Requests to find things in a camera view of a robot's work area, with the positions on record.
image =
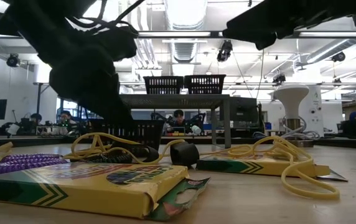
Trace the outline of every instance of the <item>wire basket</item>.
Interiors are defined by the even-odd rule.
[[[147,94],[179,94],[184,77],[143,77]]]
[[[189,94],[222,94],[226,75],[187,75],[185,87]]]
[[[159,150],[164,121],[135,120],[133,128],[122,128],[117,125],[109,125],[103,119],[91,119],[91,131],[112,134],[116,137],[138,142]]]

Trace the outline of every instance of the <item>desk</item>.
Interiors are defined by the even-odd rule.
[[[213,146],[198,146],[198,148],[201,152],[217,149]],[[13,153],[16,154],[36,152],[66,154],[70,152],[70,145],[13,149]],[[211,177],[211,181],[190,210],[166,223],[356,223],[356,149],[314,146],[308,152],[314,156],[316,163],[330,165],[336,172],[349,179],[348,183],[331,182],[341,191],[340,201],[311,200],[292,195],[283,188],[279,177],[190,170],[191,178]],[[310,187],[299,179],[290,178],[289,181],[299,187],[306,189]],[[0,203],[0,223],[157,224],[159,222]]]
[[[329,139],[318,139],[314,141],[315,145],[320,146],[334,146],[334,147],[347,147],[356,149],[356,139],[348,139],[348,138],[329,138]]]
[[[223,106],[225,148],[231,147],[229,95],[120,95],[130,109],[211,109],[212,143],[217,143],[215,109]]]

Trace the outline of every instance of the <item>purple beads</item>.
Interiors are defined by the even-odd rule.
[[[20,154],[20,155],[9,155],[4,157],[1,162],[9,162],[16,160],[30,160],[30,159],[61,159],[62,156],[58,154]]]
[[[58,154],[26,154],[6,156],[0,162],[0,174],[67,163]]]

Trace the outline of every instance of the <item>person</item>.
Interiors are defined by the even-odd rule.
[[[350,114],[350,119],[343,123],[343,137],[356,139],[356,111]]]
[[[61,128],[54,128],[53,135],[68,135],[71,131],[77,132],[77,122],[72,120],[72,114],[69,111],[62,111],[60,113],[59,126]]]
[[[41,114],[34,113],[30,116],[30,121],[34,122],[36,125],[39,125],[42,120]]]
[[[184,133],[185,127],[186,123],[184,119],[184,112],[182,110],[174,111],[174,122],[172,124],[172,127],[168,128],[167,131]]]
[[[60,122],[68,123],[68,124],[76,124],[76,122],[72,120],[72,114],[69,111],[62,111],[60,113]]]

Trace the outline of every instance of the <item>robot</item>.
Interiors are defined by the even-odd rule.
[[[119,98],[119,80],[113,62],[136,54],[138,32],[122,18],[140,5],[138,0],[115,21],[102,20],[106,0],[97,18],[85,18],[96,0],[4,0],[0,34],[22,36],[52,67],[50,86],[60,97],[74,101],[109,123],[133,124],[129,109]],[[344,16],[356,25],[356,1],[265,0],[227,23],[223,36],[255,43],[261,50],[293,34]],[[73,28],[68,20],[77,26]]]

